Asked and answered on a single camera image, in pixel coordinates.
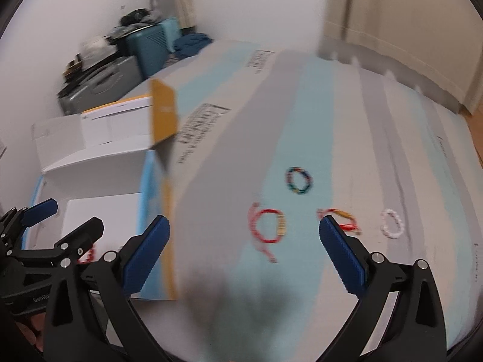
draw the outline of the screw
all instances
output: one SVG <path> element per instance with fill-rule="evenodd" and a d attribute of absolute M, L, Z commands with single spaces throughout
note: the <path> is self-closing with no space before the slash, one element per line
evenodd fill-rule
<path fill-rule="evenodd" d="M 111 261 L 114 261 L 116 257 L 117 257 L 117 253 L 113 250 L 110 250 L 104 255 L 104 260 L 107 262 L 111 262 Z"/>
<path fill-rule="evenodd" d="M 384 256 L 383 256 L 381 253 L 378 253 L 378 252 L 373 253 L 373 254 L 371 255 L 371 258 L 372 258 L 372 260 L 373 260 L 374 262 L 376 262 L 376 263 L 378 263 L 378 264 L 380 264 L 381 262 L 383 262 L 383 261 L 384 261 Z"/>
<path fill-rule="evenodd" d="M 421 269 L 426 269 L 428 267 L 427 262 L 424 260 L 418 260 L 418 267 Z"/>
<path fill-rule="evenodd" d="M 61 266 L 62 268 L 67 268 L 67 267 L 68 267 L 68 266 L 70 266 L 70 265 L 71 265 L 71 259 L 70 259 L 70 258 L 68 258 L 68 257 L 64 258 L 64 259 L 63 259 L 63 260 L 60 262 L 60 266 Z"/>

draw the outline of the gray suitcase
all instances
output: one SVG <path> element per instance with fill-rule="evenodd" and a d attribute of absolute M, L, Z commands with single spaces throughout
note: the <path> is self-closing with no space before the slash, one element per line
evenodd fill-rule
<path fill-rule="evenodd" d="M 115 102 L 142 82 L 135 56 L 120 57 L 103 66 L 69 95 L 59 98 L 65 115 L 78 114 Z"/>

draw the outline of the white beaded bracelet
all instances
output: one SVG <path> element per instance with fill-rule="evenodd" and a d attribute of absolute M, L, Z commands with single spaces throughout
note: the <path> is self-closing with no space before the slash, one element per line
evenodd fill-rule
<path fill-rule="evenodd" d="M 394 222 L 396 223 L 396 226 L 398 227 L 398 231 L 395 233 L 389 231 L 389 228 L 387 227 L 386 219 L 385 216 L 388 215 L 394 219 Z M 404 233 L 404 223 L 402 222 L 401 218 L 399 217 L 398 213 L 393 210 L 393 209 L 385 209 L 381 212 L 382 216 L 382 225 L 381 225 L 381 231 L 382 233 L 387 237 L 391 239 L 398 239 L 403 233 Z"/>

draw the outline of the open box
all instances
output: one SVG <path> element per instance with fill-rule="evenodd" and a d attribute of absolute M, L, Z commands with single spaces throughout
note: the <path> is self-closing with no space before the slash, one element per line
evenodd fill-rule
<path fill-rule="evenodd" d="M 91 217 L 104 223 L 93 259 L 119 251 L 163 214 L 163 167 L 151 134 L 152 97 L 112 103 L 80 115 L 34 125 L 42 176 L 32 205 L 54 198 L 57 214 L 28 229 L 24 249 L 50 249 Z M 168 243 L 139 294 L 173 299 L 172 243 Z M 81 260 L 89 256 L 86 253 Z"/>

